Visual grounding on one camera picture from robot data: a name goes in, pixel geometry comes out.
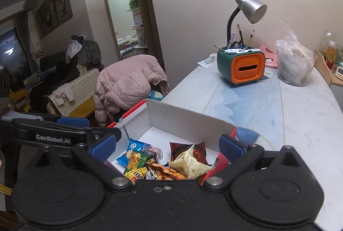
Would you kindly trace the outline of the wooden side shelf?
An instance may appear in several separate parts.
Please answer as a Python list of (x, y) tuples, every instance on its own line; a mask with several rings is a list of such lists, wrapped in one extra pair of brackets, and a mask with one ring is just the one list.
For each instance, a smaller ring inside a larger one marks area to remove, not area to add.
[(328, 68), (323, 54), (319, 50), (316, 50), (315, 54), (317, 55), (317, 58), (315, 60), (314, 67), (318, 70), (318, 72), (324, 78), (325, 82), (329, 86), (333, 84), (335, 86), (342, 87), (342, 80), (336, 77), (335, 71), (333, 69), (330, 70)]

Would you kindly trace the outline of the red and white cardboard box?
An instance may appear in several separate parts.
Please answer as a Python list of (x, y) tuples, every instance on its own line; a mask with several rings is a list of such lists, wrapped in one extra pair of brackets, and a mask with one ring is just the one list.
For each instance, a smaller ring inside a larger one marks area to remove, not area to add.
[(115, 152), (106, 160), (106, 165), (124, 172), (124, 166), (116, 159), (126, 152), (133, 140), (143, 141), (163, 151), (160, 164), (166, 164), (171, 157), (170, 143), (198, 144), (206, 146), (206, 160), (215, 163), (219, 154), (219, 138), (230, 135), (236, 127), (221, 119), (193, 112), (188, 109), (165, 104), (161, 101), (143, 100), (127, 111), (118, 123), (110, 125), (118, 128), (122, 138), (116, 144)]

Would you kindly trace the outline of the cream triangular snack packet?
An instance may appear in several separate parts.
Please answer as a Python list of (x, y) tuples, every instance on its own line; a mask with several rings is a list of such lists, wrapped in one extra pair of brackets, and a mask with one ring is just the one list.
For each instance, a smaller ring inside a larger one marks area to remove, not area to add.
[(169, 161), (168, 165), (183, 174), (187, 179), (196, 179), (206, 174), (210, 165), (197, 161), (194, 157), (194, 144), (186, 151), (182, 152), (174, 161)]

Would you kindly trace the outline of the pink puffer jacket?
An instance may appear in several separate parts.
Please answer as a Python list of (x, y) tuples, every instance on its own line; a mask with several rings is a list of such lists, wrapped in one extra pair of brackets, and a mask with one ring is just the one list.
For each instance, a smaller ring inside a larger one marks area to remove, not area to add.
[(96, 79), (93, 96), (99, 126), (106, 126), (114, 114), (148, 98), (152, 88), (163, 96), (170, 91), (167, 75), (152, 55), (135, 55), (104, 68)]

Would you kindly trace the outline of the large red chips bag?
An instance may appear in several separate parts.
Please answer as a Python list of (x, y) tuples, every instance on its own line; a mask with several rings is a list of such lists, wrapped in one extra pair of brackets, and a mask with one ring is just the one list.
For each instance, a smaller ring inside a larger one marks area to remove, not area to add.
[(173, 168), (150, 162), (147, 163), (147, 167), (156, 180), (187, 180), (183, 174)]

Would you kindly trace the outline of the silver desk lamp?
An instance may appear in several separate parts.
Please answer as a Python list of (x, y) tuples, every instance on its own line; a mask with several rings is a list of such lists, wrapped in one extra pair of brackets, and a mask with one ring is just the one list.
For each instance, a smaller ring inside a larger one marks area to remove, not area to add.
[(231, 39), (231, 26), (237, 14), (242, 11), (245, 18), (251, 23), (258, 23), (267, 11), (267, 5), (258, 0), (235, 0), (237, 7), (227, 22), (227, 43)]

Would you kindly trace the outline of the amber bottle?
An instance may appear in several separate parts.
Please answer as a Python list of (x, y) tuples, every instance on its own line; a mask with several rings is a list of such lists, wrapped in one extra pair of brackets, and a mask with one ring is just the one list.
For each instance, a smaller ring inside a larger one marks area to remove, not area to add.
[(330, 70), (334, 68), (336, 54), (337, 45), (334, 41), (330, 40), (326, 49), (326, 65)]

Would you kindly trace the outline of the brown round candy packet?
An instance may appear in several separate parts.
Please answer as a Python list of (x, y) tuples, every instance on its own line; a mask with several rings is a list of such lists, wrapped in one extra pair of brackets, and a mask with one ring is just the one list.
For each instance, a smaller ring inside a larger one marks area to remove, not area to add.
[(146, 162), (158, 164), (163, 160), (163, 150), (153, 146), (143, 146), (142, 152), (149, 155)]

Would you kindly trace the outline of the clear plastic bag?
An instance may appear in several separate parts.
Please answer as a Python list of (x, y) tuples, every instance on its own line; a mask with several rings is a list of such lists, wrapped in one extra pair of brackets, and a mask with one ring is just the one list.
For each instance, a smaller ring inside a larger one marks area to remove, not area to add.
[(278, 78), (291, 86), (307, 86), (317, 55), (300, 44), (295, 32), (285, 22), (279, 23), (286, 35), (275, 43)]

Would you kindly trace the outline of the green cracker packet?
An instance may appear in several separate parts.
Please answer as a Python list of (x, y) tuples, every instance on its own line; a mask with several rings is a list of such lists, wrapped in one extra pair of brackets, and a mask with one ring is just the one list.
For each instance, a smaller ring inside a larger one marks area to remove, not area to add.
[(149, 161), (154, 161), (151, 154), (141, 151), (133, 151), (124, 170), (124, 173), (144, 168), (146, 167), (146, 163)]

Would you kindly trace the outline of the blue and white snack packet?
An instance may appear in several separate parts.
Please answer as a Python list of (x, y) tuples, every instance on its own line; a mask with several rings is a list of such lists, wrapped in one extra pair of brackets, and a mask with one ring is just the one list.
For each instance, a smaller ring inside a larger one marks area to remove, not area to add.
[(130, 138), (126, 152), (122, 154), (121, 156), (119, 156), (118, 158), (116, 158), (116, 161), (121, 166), (127, 166), (130, 160), (130, 157), (134, 151), (142, 152), (143, 148), (148, 147), (148, 146), (150, 146), (150, 144)]

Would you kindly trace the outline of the yellow triangular snack packet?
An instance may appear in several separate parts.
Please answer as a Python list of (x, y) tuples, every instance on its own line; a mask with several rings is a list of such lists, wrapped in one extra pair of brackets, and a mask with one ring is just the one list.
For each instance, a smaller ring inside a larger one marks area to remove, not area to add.
[(145, 179), (146, 173), (148, 172), (147, 167), (133, 169), (124, 174), (126, 178), (131, 180), (133, 183), (135, 183), (137, 180), (143, 180)]

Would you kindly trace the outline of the white digital timer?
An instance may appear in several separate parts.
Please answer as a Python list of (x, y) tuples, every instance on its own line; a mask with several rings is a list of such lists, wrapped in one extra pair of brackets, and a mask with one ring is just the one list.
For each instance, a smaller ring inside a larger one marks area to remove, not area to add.
[(338, 66), (336, 68), (335, 76), (336, 76), (336, 78), (338, 78), (341, 81), (343, 81), (343, 67)]

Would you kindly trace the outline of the blue white bag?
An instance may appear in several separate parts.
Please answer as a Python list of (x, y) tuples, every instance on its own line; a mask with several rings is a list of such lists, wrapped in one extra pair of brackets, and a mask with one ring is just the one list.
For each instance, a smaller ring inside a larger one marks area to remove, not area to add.
[(162, 101), (163, 94), (156, 90), (151, 90), (150, 95), (148, 96), (148, 99), (155, 100), (155, 101)]

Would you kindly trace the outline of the green orange tissue box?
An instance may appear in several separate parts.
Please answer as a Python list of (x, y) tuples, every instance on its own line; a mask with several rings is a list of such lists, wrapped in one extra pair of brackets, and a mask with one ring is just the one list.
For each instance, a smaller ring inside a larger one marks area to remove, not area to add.
[(232, 84), (260, 80), (265, 72), (265, 55), (260, 49), (222, 49), (217, 52), (217, 68)]

